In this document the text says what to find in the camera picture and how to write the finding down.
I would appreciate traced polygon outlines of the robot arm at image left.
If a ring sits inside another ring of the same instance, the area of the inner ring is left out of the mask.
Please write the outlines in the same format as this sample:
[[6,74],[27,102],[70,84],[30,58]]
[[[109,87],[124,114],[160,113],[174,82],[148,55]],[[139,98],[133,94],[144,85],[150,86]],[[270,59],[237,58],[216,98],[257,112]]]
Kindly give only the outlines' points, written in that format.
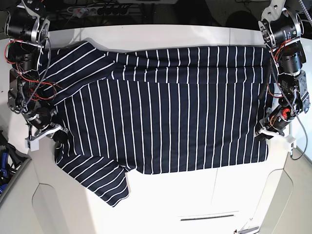
[[41,0],[2,0],[1,11],[8,17],[4,33],[9,42],[4,50],[4,59],[12,65],[8,107],[21,114],[28,125],[25,145],[31,151],[39,149],[39,140],[44,137],[56,140],[68,130],[56,122],[56,110],[47,103],[49,98],[40,94],[44,86],[56,88],[46,82],[47,71],[39,75],[40,57],[48,49],[46,67],[51,64],[51,42],[48,38],[50,20]]

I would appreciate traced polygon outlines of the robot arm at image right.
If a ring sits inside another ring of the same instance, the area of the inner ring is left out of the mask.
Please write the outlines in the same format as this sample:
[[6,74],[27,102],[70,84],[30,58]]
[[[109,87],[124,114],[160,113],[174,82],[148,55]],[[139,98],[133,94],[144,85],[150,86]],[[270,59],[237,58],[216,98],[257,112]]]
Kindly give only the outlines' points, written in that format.
[[268,108],[265,116],[257,123],[255,138],[259,141],[274,136],[284,136],[285,127],[300,113],[307,113],[310,98],[307,90],[306,73],[302,69],[306,54],[301,42],[304,34],[304,14],[312,21],[310,0],[272,0],[258,22],[264,44],[270,52],[269,67],[259,98],[269,91],[269,80],[274,79],[280,95],[273,95],[278,106]]

